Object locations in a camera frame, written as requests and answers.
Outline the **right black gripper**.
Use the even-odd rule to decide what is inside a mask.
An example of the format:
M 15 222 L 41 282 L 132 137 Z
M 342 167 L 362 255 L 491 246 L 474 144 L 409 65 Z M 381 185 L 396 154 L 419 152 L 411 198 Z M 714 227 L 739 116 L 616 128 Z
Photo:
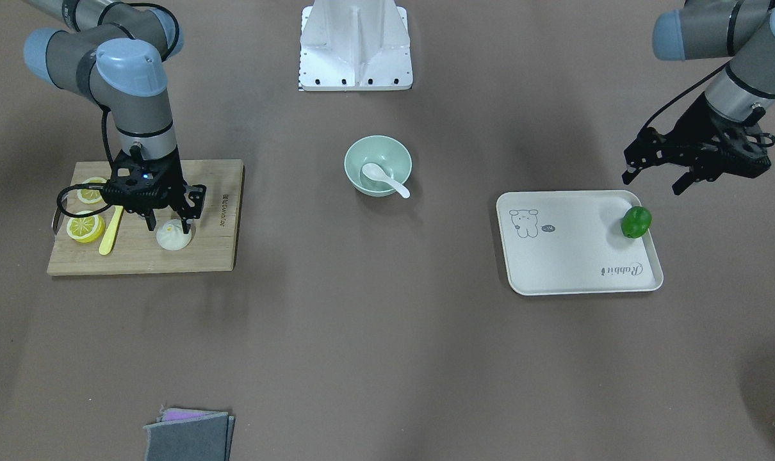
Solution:
M 142 161 L 121 150 L 101 195 L 107 204 L 141 214 L 150 232 L 156 228 L 154 209 L 171 207 L 179 215 L 183 233 L 190 234 L 192 221 L 201 216 L 206 192 L 203 184 L 186 183 L 176 148 L 160 159 Z

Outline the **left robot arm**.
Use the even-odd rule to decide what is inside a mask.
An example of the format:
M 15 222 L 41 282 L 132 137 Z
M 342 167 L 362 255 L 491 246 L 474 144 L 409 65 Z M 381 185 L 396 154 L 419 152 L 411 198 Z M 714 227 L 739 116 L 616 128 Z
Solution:
M 706 90 L 669 133 L 642 126 L 624 150 L 623 182 L 678 165 L 687 169 L 672 186 L 681 195 L 723 174 L 754 179 L 767 172 L 775 137 L 759 123 L 775 103 L 775 1 L 687 1 L 657 18 L 652 47 L 660 60 L 726 62 L 703 79 Z

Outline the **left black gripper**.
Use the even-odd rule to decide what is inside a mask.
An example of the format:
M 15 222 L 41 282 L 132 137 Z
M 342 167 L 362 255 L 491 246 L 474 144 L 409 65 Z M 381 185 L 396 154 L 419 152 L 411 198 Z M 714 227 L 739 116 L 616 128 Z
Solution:
M 701 94 L 667 134 L 643 128 L 624 150 L 623 176 L 637 176 L 652 166 L 673 164 L 687 171 L 672 184 L 680 196 L 700 181 L 713 182 L 722 174 L 754 179 L 771 168 L 768 149 L 775 136 L 760 129 L 765 109 L 754 109 L 753 123 L 734 122 L 716 113 Z

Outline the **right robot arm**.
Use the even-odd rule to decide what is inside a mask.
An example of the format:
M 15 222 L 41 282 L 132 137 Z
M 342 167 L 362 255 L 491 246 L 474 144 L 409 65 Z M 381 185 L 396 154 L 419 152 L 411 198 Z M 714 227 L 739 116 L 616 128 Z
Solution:
M 186 183 L 164 63 L 183 46 L 176 17 L 160 5 L 124 1 L 33 1 L 67 29 L 42 28 L 24 44 L 31 73 L 76 93 L 113 117 L 121 150 L 107 154 L 110 178 L 96 184 L 107 206 L 156 226 L 170 207 L 184 233 L 200 218 L 206 187 Z

